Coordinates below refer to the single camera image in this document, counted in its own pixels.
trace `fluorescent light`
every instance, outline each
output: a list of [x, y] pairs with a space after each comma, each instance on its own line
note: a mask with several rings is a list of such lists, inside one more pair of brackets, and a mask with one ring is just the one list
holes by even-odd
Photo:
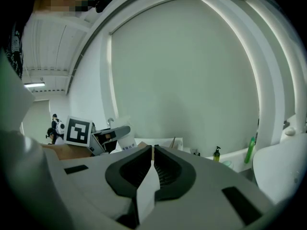
[[25, 84], [25, 87], [27, 88], [33, 88], [33, 87], [43, 87], [45, 86], [45, 83], [44, 82], [37, 82], [37, 83], [26, 83]]

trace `black camera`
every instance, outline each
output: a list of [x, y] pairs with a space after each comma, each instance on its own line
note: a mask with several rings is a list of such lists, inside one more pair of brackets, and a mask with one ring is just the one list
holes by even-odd
[[96, 12], [101, 13], [112, 0], [98, 0], [95, 5]]

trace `faucet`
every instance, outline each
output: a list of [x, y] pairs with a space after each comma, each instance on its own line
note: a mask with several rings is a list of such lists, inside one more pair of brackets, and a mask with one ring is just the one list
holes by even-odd
[[107, 120], [107, 127], [108, 127], [108, 128], [111, 128], [111, 121], [114, 122], [114, 119], [113, 119], [113, 118], [109, 118], [109, 119]]

